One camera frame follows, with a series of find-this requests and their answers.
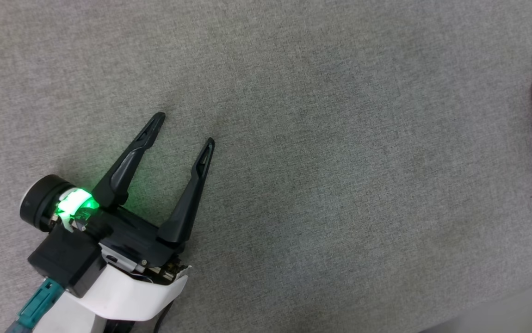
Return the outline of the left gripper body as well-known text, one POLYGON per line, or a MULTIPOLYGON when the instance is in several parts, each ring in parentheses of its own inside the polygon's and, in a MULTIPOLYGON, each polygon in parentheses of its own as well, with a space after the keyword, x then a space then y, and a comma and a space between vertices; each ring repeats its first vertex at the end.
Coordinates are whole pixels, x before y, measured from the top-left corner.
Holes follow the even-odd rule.
POLYGON ((47 236, 29 264, 78 305, 110 321, 110 332, 164 318, 187 281, 185 243, 158 241, 160 228, 123 206, 104 209, 92 192, 48 175, 28 189, 20 216, 47 236))

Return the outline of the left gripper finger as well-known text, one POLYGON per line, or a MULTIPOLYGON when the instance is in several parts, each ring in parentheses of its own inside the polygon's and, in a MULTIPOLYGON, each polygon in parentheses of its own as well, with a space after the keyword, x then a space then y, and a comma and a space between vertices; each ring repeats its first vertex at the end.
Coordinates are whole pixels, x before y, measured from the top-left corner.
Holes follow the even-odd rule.
POLYGON ((122 206, 145 151, 150 149, 164 124, 166 114, 157 112, 139 131, 92 191, 93 198, 104 209, 122 206))
POLYGON ((215 140, 209 137, 192 165, 190 180, 171 216, 157 232, 157 239, 163 244, 183 244, 190 239, 214 150, 215 140))

